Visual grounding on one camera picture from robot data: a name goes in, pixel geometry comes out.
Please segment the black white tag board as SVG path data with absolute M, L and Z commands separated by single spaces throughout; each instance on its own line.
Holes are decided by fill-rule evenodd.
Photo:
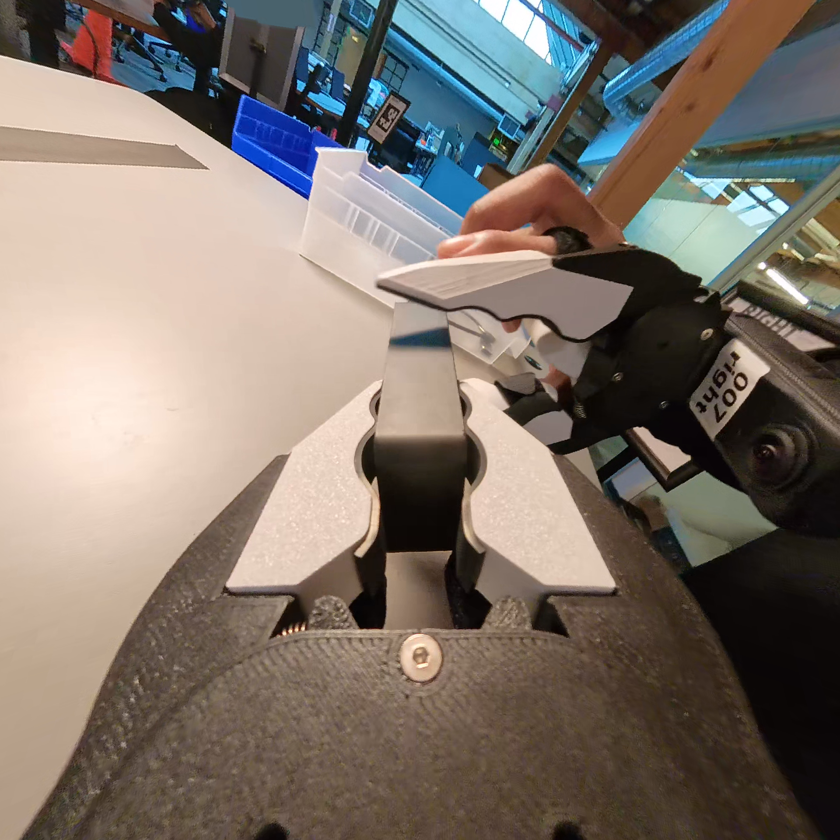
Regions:
M 382 144 L 397 127 L 411 102 L 396 92 L 390 92 L 372 118 L 366 133 L 373 143 Z

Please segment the grey monitor on stand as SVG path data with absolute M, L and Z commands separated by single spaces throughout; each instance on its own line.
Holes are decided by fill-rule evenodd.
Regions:
M 296 77 L 305 28 L 261 24 L 227 6 L 217 76 L 240 93 L 282 111 Z

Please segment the orange traffic cone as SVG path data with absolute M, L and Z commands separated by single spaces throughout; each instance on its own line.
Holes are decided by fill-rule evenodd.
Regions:
M 112 35 L 112 19 L 88 9 L 73 41 L 62 46 L 72 65 L 94 79 L 116 85 L 118 81 L 112 74 Z

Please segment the wooden support beam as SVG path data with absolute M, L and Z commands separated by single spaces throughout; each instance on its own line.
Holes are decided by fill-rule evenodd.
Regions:
M 813 4 L 729 2 L 591 189 L 596 208 L 624 228 Z

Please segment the blue plastic bin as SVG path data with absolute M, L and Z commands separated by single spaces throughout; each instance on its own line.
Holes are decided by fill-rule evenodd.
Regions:
M 339 149 L 340 144 L 254 98 L 240 98 L 232 151 L 306 199 L 320 148 Z

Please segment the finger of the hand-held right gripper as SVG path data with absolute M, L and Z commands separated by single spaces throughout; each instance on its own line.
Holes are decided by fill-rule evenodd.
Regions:
M 617 320 L 633 291 L 557 268 L 548 255 L 528 250 L 429 260 L 386 271 L 375 285 L 443 312 L 475 309 L 499 322 L 537 319 L 574 343 Z
M 585 424 L 573 413 L 572 385 L 504 384 L 504 399 L 504 414 L 556 455 L 591 446 Z

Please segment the black silver USB hub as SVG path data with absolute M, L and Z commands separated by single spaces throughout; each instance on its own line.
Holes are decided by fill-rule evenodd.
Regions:
M 399 302 L 373 435 L 387 552 L 455 547 L 467 465 L 464 408 L 447 317 Z

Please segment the black metal pole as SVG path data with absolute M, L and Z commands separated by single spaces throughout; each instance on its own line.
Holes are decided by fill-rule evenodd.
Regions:
M 373 25 L 337 129 L 336 141 L 345 148 L 350 147 L 356 131 L 357 121 L 397 5 L 398 1 L 380 1 L 377 5 Z

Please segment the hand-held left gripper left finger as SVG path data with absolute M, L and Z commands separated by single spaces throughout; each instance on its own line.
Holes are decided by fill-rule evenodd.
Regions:
M 226 582 L 233 595 L 320 597 L 351 605 L 383 595 L 385 549 L 375 479 L 363 469 L 375 426 L 374 381 L 287 457 Z

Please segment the clear plastic bin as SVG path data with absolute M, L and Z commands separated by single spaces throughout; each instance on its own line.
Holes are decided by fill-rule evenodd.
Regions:
M 363 151 L 321 147 L 317 153 L 299 253 L 376 301 L 390 320 L 403 299 L 377 289 L 377 277 L 435 259 L 463 218 L 405 175 L 376 168 Z M 448 324 L 453 345 L 502 375 L 541 372 L 525 328 L 507 333 L 478 310 L 450 313 Z

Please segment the person's right hand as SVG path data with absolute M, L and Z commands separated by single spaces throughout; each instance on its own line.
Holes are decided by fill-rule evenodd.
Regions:
M 591 204 L 561 168 L 541 164 L 483 195 L 469 208 L 458 236 L 437 247 L 437 257 L 451 259 L 512 251 L 555 255 L 547 231 L 571 227 L 596 249 L 625 243 L 623 231 Z

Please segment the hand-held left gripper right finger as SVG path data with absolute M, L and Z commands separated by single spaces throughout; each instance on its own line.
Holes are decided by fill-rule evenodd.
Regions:
M 549 596 L 609 596 L 616 583 L 547 446 L 479 380 L 459 384 L 476 475 L 465 480 L 453 554 L 467 595 L 505 597 L 536 617 Z

